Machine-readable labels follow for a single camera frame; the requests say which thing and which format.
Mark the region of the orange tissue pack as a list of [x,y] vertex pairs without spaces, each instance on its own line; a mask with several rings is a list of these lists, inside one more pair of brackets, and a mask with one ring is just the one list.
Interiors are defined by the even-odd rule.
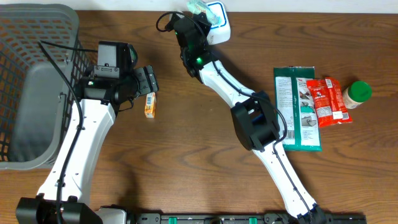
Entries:
[[146,105],[144,108],[146,118],[155,118],[156,102],[157,98],[154,92],[146,95]]

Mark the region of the light green wipes pack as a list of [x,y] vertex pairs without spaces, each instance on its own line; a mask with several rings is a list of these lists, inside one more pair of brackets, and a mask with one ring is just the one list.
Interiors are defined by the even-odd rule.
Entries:
[[207,21],[213,26],[220,23],[220,17],[212,12],[211,9],[201,0],[189,0],[187,2],[187,9],[192,14],[204,13]]

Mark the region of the red snack packet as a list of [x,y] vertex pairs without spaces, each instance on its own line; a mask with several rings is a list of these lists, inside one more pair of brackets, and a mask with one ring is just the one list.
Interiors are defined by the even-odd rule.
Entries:
[[333,126],[332,110],[325,79],[311,79],[307,81],[307,88],[314,101],[314,107],[318,118],[318,126],[324,128]]

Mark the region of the green lid seasoning jar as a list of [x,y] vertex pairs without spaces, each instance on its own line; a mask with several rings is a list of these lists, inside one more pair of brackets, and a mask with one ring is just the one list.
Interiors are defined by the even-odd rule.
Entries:
[[343,91],[343,101],[347,109],[355,109],[368,101],[372,96],[372,88],[364,81],[356,81]]

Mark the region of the red stick sachet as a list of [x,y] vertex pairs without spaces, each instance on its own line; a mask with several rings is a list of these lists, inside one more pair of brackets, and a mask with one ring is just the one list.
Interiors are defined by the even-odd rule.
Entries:
[[325,78],[325,82],[329,94],[334,123],[342,124],[352,122],[351,116],[349,115],[343,100],[339,81],[332,77],[327,77]]

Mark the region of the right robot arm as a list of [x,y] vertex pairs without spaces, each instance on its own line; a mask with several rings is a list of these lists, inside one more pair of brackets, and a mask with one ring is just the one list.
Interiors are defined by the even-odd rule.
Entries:
[[269,97],[237,81],[211,53],[182,53],[180,57],[191,76],[228,104],[240,143],[263,163],[282,196],[287,213],[299,223],[326,223],[324,211],[306,191],[286,156],[282,141],[287,127],[279,126],[281,112]]

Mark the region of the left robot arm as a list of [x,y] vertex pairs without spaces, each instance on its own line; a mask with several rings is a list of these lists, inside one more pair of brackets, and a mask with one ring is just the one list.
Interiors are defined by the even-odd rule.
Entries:
[[123,207],[89,207],[91,183],[104,139],[120,105],[159,90],[151,65],[124,73],[98,66],[75,85],[72,120],[55,164],[34,198],[16,207],[19,223],[134,223]]

